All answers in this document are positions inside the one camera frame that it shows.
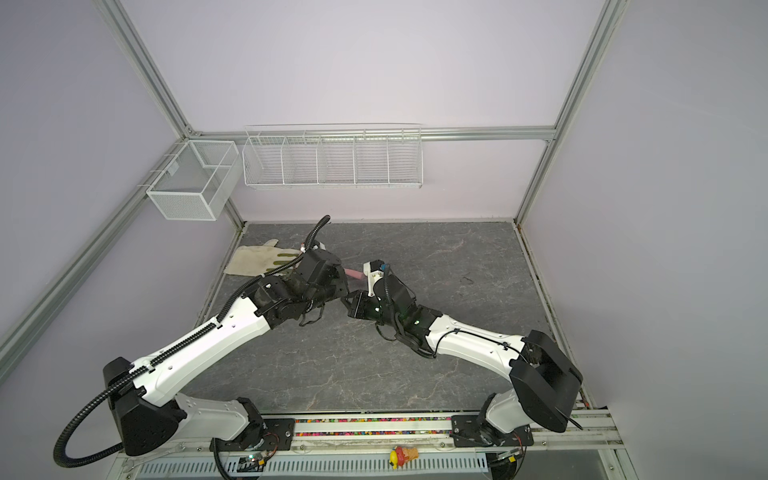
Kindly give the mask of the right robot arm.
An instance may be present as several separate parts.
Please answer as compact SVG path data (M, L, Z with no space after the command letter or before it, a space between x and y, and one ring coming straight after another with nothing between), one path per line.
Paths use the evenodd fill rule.
M525 335L492 332L421 305L388 265L366 278L365 290L342 300L350 317L391 328L393 341L423 358L456 357L509 381L508 390L486 398L468 433L457 428L457 438L477 446L502 446L532 424L554 433L570 425L582 428L572 411L583 375L550 336L539 330Z

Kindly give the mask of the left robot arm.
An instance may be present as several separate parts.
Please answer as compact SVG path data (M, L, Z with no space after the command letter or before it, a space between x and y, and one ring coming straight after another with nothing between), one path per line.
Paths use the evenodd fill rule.
M171 441L207 440L212 450L260 448L270 432L248 398L196 399L184 387L226 355L289 320L344 297L347 279L340 259L323 248L323 216L309 231L297 257L242 284L217 315L160 350L129 361L118 357L103 369L105 388L64 427L53 460L78 468L123 452L139 457ZM96 453L72 457L67 447L78 427L100 405L108 405L120 440Z

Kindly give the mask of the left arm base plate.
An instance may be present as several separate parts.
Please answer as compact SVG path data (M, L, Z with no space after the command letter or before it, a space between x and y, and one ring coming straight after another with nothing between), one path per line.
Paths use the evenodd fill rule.
M296 419L291 417L267 418L251 421L232 440L212 439L209 449L218 444L219 452L284 451L291 448Z

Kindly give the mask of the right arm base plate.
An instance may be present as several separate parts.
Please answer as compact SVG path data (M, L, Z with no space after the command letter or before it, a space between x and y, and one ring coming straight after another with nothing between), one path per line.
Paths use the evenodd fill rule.
M529 426L501 433L490 424L481 423L478 415L452 415L450 420L449 434L456 447L529 447L534 444Z

